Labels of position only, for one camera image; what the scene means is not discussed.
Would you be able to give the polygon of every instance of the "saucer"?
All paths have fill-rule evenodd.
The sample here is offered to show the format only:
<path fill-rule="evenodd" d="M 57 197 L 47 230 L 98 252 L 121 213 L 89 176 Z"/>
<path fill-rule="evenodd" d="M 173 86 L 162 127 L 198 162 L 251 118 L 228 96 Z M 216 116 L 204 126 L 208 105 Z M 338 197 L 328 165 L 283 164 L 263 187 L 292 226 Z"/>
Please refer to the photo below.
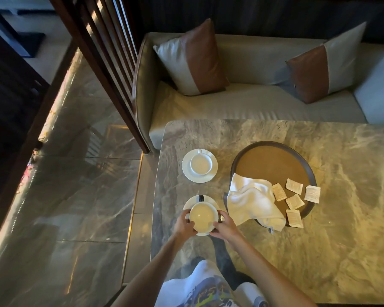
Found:
<path fill-rule="evenodd" d="M 216 208 L 216 210 L 220 210 L 218 204 L 216 203 L 216 201 L 214 201 L 211 197 L 209 196 L 206 196 L 204 195 L 204 201 L 206 203 L 210 203 L 212 206 L 214 206 Z M 192 209 L 192 207 L 197 204 L 199 202 L 199 195 L 196 195 L 196 196 L 192 196 L 191 198 L 188 199 L 188 201 L 185 203 L 185 205 L 183 206 L 183 209 L 182 210 L 187 210 L 187 209 Z M 196 236 L 207 236 L 209 235 L 208 232 L 205 232 L 205 233 L 202 233 L 202 232 L 198 232 L 196 234 Z"/>
<path fill-rule="evenodd" d="M 198 150 L 202 150 L 202 153 L 208 155 L 210 157 L 210 159 L 212 160 L 212 169 L 209 171 L 208 174 L 198 175 L 198 174 L 193 173 L 191 168 L 190 168 L 191 159 L 196 154 L 198 154 Z M 195 183 L 205 183 L 205 182 L 212 180 L 213 177 L 217 173 L 217 168 L 218 168 L 218 165 L 217 165 L 217 160 L 216 160 L 215 156 L 210 151 L 204 150 L 204 149 L 194 149 L 192 151 L 189 151 L 182 160 L 183 173 L 185 174 L 185 176 L 189 180 L 191 180 L 192 182 L 195 182 Z"/>

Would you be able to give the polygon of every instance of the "white teacup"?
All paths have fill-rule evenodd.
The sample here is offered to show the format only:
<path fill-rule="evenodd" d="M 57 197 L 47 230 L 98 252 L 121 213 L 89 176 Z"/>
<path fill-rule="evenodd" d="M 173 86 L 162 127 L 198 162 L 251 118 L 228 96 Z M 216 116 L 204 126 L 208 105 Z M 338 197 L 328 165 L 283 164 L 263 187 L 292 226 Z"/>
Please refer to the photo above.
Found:
<path fill-rule="evenodd" d="M 198 154 L 191 158 L 191 170 L 197 175 L 206 175 L 212 170 L 212 159 L 198 149 Z"/>
<path fill-rule="evenodd" d="M 218 219 L 219 215 L 216 208 L 205 201 L 195 204 L 189 213 L 189 220 L 195 222 L 195 231 L 200 233 L 213 231 L 215 228 L 213 222 Z"/>

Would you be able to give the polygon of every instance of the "brown and white pillow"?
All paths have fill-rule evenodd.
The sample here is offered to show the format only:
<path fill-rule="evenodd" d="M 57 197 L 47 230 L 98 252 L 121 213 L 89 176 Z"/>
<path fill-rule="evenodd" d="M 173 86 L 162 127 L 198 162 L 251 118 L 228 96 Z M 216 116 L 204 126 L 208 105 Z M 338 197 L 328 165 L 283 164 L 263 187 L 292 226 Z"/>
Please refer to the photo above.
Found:
<path fill-rule="evenodd" d="M 296 91 L 305 103 L 353 85 L 355 59 L 365 28 L 364 22 L 286 61 Z"/>
<path fill-rule="evenodd" d="M 154 50 L 184 95 L 195 96 L 229 86 L 210 19 L 180 38 L 155 45 Z"/>

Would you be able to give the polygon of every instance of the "marble tabletop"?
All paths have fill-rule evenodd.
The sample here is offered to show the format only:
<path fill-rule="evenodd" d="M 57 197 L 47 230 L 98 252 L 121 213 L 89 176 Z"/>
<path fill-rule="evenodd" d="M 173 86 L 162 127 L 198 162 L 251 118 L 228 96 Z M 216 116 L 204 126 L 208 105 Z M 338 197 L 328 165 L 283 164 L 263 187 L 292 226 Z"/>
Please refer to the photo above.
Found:
<path fill-rule="evenodd" d="M 259 120 L 189 120 L 167 124 L 159 158 L 151 258 L 170 236 L 192 196 L 211 196 L 225 210 L 230 167 L 247 145 L 270 140 L 299 152 L 321 187 L 304 229 L 271 234 L 254 220 L 239 226 L 275 267 L 317 303 L 384 304 L 384 126 Z M 219 169 L 207 183 L 189 181 L 181 162 L 191 149 L 210 150 Z M 202 259 L 217 263 L 229 283 L 250 279 L 223 241 L 193 237 L 167 279 L 185 278 Z"/>

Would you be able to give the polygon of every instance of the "white towel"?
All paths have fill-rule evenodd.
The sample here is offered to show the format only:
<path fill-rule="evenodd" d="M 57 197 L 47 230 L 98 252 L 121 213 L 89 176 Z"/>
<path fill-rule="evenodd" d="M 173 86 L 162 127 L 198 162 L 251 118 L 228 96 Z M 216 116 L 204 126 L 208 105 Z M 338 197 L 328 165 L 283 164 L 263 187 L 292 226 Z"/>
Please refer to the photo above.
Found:
<path fill-rule="evenodd" d="M 228 212 L 236 225 L 256 219 L 271 231 L 281 231 L 286 218 L 274 204 L 271 183 L 233 174 L 227 198 Z"/>

